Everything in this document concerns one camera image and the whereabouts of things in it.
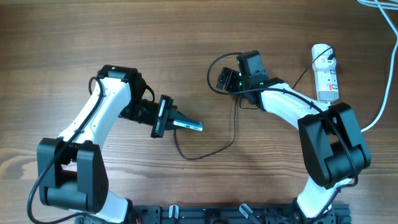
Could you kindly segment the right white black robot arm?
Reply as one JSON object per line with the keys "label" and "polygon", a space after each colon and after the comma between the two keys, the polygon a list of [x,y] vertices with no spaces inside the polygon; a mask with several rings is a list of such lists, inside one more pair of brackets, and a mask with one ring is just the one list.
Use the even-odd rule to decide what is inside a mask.
{"label": "right white black robot arm", "polygon": [[330,214],[342,189],[358,184],[358,175],[371,164],[371,155],[355,113],[346,103],[315,101],[280,78],[269,78],[257,50],[236,52],[238,70],[225,67],[213,91],[245,97],[298,129],[303,161],[309,174],[294,201],[292,219],[315,223]]}

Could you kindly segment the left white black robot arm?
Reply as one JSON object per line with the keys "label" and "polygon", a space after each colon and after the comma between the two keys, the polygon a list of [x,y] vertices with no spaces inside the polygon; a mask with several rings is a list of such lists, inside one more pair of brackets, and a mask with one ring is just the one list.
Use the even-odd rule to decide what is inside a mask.
{"label": "left white black robot arm", "polygon": [[79,221],[140,223],[132,202],[109,189],[101,150],[117,118],[151,126],[151,137],[166,130],[202,131],[199,121],[178,111],[169,96],[146,100],[150,90],[135,68],[104,65],[91,78],[90,98],[78,116],[57,138],[37,146],[39,177],[32,192],[43,205],[72,210]]}

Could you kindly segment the blue Galaxy smartphone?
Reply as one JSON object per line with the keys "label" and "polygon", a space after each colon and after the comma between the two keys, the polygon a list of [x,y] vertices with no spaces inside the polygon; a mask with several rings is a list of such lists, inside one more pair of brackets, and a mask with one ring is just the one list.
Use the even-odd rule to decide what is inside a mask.
{"label": "blue Galaxy smartphone", "polygon": [[202,122],[191,123],[191,122],[188,122],[188,121],[174,120],[173,121],[173,125],[181,127],[181,128],[192,129],[192,130],[195,130],[195,131],[203,131]]}

